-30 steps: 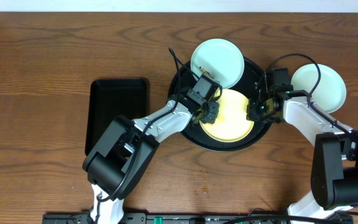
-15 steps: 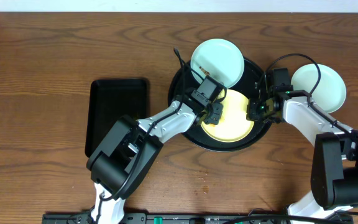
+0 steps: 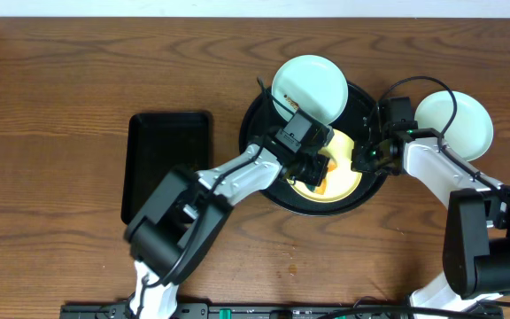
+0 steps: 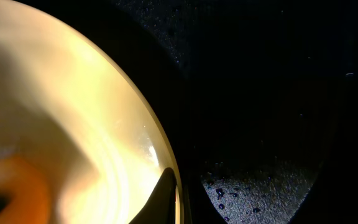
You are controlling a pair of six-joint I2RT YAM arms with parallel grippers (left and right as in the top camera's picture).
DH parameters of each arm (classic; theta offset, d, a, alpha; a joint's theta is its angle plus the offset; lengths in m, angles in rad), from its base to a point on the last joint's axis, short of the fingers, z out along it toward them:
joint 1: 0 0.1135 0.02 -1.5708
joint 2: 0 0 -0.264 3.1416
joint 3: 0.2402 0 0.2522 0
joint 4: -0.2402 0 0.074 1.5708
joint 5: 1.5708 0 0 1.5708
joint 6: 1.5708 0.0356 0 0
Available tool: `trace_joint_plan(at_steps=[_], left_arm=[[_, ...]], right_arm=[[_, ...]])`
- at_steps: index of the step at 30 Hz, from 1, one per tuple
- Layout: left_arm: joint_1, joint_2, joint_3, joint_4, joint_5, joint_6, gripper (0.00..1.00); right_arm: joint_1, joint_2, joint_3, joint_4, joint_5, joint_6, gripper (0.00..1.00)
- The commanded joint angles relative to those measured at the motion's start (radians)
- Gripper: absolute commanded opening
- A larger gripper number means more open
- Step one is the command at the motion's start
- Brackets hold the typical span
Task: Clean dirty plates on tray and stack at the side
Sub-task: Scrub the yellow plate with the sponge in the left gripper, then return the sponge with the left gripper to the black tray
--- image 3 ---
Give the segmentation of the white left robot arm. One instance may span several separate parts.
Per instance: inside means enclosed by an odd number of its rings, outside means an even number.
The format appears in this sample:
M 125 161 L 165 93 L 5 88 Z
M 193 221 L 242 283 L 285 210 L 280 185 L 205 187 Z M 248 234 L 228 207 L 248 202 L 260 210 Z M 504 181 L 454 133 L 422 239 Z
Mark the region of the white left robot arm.
M 124 233 L 137 274 L 129 303 L 133 316 L 172 316 L 179 285 L 206 256 L 240 201 L 278 179 L 320 184 L 328 163 L 320 151 L 333 135 L 330 127 L 303 135 L 281 128 L 219 167 L 171 169 Z

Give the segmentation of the green yellow sponge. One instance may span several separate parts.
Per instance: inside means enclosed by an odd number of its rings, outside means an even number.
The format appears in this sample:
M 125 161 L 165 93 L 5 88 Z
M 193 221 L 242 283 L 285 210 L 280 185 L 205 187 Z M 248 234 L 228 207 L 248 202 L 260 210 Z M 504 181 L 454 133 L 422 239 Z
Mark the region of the green yellow sponge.
M 326 189 L 328 187 L 328 174 L 335 171 L 337 168 L 337 164 L 332 159 L 328 162 L 328 171 L 325 174 L 324 178 L 322 179 L 322 182 L 319 186 L 315 186 L 312 189 L 312 192 L 317 193 L 319 195 L 324 195 L 326 192 Z

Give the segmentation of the yellow plate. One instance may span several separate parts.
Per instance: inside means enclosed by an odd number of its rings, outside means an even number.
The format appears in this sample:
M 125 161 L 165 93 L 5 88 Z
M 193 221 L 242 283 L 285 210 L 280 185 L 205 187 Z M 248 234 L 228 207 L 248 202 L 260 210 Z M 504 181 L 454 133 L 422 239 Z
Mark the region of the yellow plate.
M 312 192 L 315 186 L 294 182 L 291 188 L 303 198 L 317 203 L 333 203 L 347 198 L 358 187 L 362 174 L 351 169 L 354 142 L 345 133 L 335 129 L 330 143 L 320 150 L 329 160 L 335 161 L 337 168 L 328 174 L 328 187 L 324 195 Z

